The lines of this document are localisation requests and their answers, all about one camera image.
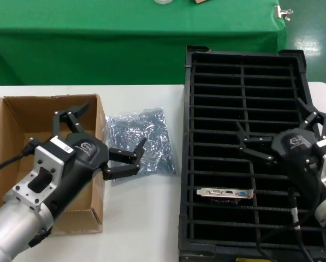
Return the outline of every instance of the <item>open cardboard box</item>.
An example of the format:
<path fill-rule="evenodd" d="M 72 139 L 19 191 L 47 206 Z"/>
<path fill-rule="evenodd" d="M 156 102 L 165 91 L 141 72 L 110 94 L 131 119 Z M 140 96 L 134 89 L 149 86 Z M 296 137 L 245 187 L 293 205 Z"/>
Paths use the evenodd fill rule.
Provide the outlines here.
<path fill-rule="evenodd" d="M 84 130 L 103 140 L 105 115 L 100 97 L 96 94 L 59 97 L 4 97 L 0 100 L 0 164 L 16 156 L 29 138 L 45 141 L 52 135 L 54 112 L 72 105 L 91 103 L 80 118 Z M 61 136 L 70 131 L 61 124 Z M 33 168 L 33 156 L 8 165 L 0 171 L 0 207 L 4 194 Z M 104 182 L 102 174 L 77 196 L 67 211 L 56 221 L 55 234 L 102 232 Z"/>

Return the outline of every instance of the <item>gripper logo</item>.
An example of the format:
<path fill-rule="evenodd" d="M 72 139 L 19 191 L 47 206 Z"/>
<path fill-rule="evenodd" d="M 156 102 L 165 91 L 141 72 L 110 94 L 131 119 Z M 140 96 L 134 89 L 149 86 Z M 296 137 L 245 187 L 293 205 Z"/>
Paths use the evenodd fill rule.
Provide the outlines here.
<path fill-rule="evenodd" d="M 75 146 L 76 148 L 79 148 L 80 150 L 84 151 L 88 156 L 90 156 L 90 152 L 92 151 L 92 147 L 89 143 L 84 142 L 81 143 L 80 146 Z"/>

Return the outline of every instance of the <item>black cable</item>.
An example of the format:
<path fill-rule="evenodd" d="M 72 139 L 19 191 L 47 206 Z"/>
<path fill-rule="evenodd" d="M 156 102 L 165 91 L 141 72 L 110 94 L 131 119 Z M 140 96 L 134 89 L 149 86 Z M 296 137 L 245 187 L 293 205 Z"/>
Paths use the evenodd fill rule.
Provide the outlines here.
<path fill-rule="evenodd" d="M 314 262 L 310 256 L 310 254 L 307 252 L 304 242 L 303 242 L 303 236 L 301 234 L 301 230 L 295 230 L 295 236 L 296 236 L 296 240 L 298 241 L 299 247 L 301 252 L 303 253 L 303 255 L 305 256 L 305 258 L 307 259 L 307 261 L 309 262 Z"/>
<path fill-rule="evenodd" d="M 266 239 L 269 239 L 277 234 L 283 233 L 285 231 L 291 230 L 299 225 L 302 225 L 303 223 L 305 223 L 316 211 L 317 206 L 319 204 L 319 201 L 321 199 L 321 193 L 322 193 L 322 183 L 321 183 L 321 178 L 319 177 L 318 174 L 315 174 L 315 178 L 317 180 L 317 190 L 316 190 L 316 196 L 315 196 L 315 200 L 313 202 L 313 205 L 311 207 L 311 209 L 309 209 L 305 215 L 303 216 L 303 218 L 300 221 L 297 221 L 296 223 L 290 224 L 290 225 L 286 225 L 283 226 L 281 228 L 275 229 L 269 233 L 267 233 L 266 235 L 260 237 L 260 239 L 257 241 L 256 243 L 256 249 L 257 251 L 266 259 L 272 261 L 272 262 L 277 262 L 277 260 L 269 257 L 261 248 L 261 243 L 263 241 L 265 241 Z"/>
<path fill-rule="evenodd" d="M 23 153 L 20 153 L 17 156 L 6 160 L 5 162 L 0 164 L 0 170 L 2 170 L 5 166 L 7 166 L 13 162 L 20 160 L 22 157 L 23 157 Z"/>
<path fill-rule="evenodd" d="M 23 148 L 22 153 L 1 163 L 0 170 L 2 170 L 5 166 L 7 166 L 13 162 L 20 160 L 22 157 L 27 157 L 30 154 L 34 154 L 35 148 L 40 145 L 41 145 L 41 143 L 37 139 L 31 139 L 29 141 L 29 143 Z"/>

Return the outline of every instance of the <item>silver metal arm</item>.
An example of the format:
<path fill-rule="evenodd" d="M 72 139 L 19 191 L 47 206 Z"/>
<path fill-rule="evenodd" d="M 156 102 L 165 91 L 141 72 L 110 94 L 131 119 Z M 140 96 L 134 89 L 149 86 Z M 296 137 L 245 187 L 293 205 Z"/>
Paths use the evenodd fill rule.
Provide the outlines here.
<path fill-rule="evenodd" d="M 0 262 L 10 262 L 28 248 L 37 233 L 54 223 L 49 209 L 31 210 L 22 202 L 11 199 L 0 208 Z"/>

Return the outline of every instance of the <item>white table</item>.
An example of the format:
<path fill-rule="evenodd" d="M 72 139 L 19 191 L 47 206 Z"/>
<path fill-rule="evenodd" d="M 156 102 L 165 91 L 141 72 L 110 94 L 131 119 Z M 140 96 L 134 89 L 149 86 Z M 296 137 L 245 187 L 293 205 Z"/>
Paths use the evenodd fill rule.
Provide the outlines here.
<path fill-rule="evenodd" d="M 326 84 L 312 82 L 310 90 L 314 105 L 326 112 Z M 178 175 L 152 175 L 117 185 L 106 183 L 103 233 L 48 237 L 14 261 L 178 261 L 183 86 L 0 87 L 0 97 L 85 93 L 99 94 L 107 115 L 162 107 Z"/>

